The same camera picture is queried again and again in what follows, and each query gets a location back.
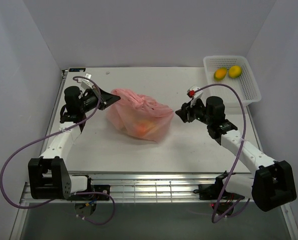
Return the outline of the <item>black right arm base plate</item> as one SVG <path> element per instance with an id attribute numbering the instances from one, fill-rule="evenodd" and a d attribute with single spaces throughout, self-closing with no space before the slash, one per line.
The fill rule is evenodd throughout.
<path id="1" fill-rule="evenodd" d="M 200 200 L 217 200 L 218 196 L 220 194 L 220 191 L 222 190 L 223 183 L 222 180 L 226 179 L 228 177 L 228 172 L 225 171 L 223 174 L 217 176 L 215 178 L 215 182 L 212 184 L 199 184 L 198 189 L 195 189 L 193 191 L 194 194 L 199 194 Z M 224 191 L 221 199 L 226 200 L 227 202 L 229 200 L 237 200 L 239 198 L 243 198 L 243 196 Z"/>

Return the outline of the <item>aluminium rail frame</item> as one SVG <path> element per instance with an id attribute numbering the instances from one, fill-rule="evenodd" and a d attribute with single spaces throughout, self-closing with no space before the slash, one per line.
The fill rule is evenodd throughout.
<path id="1" fill-rule="evenodd" d="M 94 185 L 109 185 L 117 204 L 198 203 L 193 191 L 199 184 L 210 185 L 221 173 L 137 173 L 90 172 Z"/>

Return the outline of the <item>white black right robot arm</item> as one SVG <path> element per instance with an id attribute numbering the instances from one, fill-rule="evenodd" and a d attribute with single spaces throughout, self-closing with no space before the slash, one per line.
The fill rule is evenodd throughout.
<path id="1" fill-rule="evenodd" d="M 108 110 L 107 119 L 116 129 L 131 137 L 154 142 L 165 137 L 174 115 L 184 123 L 197 120 L 206 124 L 209 136 L 234 154 L 253 175 L 253 179 L 239 179 L 232 171 L 224 172 L 204 191 L 208 197 L 225 199 L 237 194 L 254 200 L 264 212 L 295 200 L 291 165 L 284 160 L 274 160 L 243 139 L 238 128 L 226 119 L 220 97 L 211 96 L 203 102 L 194 91 L 190 94 L 191 100 L 176 111 L 145 95 L 116 94 L 110 95 L 99 109 Z"/>

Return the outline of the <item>white plastic basket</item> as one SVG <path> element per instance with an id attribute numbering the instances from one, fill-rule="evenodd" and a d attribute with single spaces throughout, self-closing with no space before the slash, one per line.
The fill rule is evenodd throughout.
<path id="1" fill-rule="evenodd" d="M 239 55 L 213 55 L 206 56 L 203 59 L 207 83 L 220 83 L 228 85 L 233 88 L 239 95 L 244 106 L 251 103 L 256 103 L 261 100 L 261 93 L 259 91 L 257 82 L 255 80 L 252 69 L 248 60 Z M 214 79 L 214 73 L 219 68 L 230 69 L 232 66 L 241 67 L 242 73 L 237 78 L 230 78 L 229 75 L 220 81 Z"/>

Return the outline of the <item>orange green fake mango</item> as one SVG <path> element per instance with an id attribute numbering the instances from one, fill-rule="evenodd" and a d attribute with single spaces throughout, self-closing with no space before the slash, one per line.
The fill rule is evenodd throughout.
<path id="1" fill-rule="evenodd" d="M 226 74 L 227 74 L 227 68 L 221 67 L 214 72 L 213 78 L 215 81 L 221 81 L 226 77 Z"/>

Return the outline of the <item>yellow green fake lemon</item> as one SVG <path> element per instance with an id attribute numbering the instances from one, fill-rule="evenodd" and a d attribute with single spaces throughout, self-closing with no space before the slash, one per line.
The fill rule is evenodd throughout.
<path id="1" fill-rule="evenodd" d="M 240 77 L 241 74 L 242 74 L 242 68 L 238 65 L 232 66 L 228 71 L 228 75 L 232 79 Z"/>

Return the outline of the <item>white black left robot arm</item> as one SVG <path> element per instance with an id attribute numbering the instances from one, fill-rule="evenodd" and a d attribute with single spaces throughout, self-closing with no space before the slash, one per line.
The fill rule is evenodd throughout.
<path id="1" fill-rule="evenodd" d="M 117 95 L 90 86 L 85 91 L 77 86 L 64 90 L 65 105 L 60 111 L 59 133 L 47 149 L 28 164 L 31 195 L 34 199 L 66 200 L 76 192 L 84 200 L 94 196 L 95 188 L 88 183 L 88 177 L 70 175 L 66 160 L 85 127 L 87 112 L 105 110 L 120 99 Z"/>

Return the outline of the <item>pink plastic bag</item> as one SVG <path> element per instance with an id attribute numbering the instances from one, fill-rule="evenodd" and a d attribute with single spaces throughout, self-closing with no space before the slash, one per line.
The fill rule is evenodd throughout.
<path id="1" fill-rule="evenodd" d="M 107 112 L 108 121 L 117 130 L 156 143 L 165 138 L 174 117 L 174 111 L 169 106 L 126 88 L 116 88 L 111 94 L 120 97 Z"/>

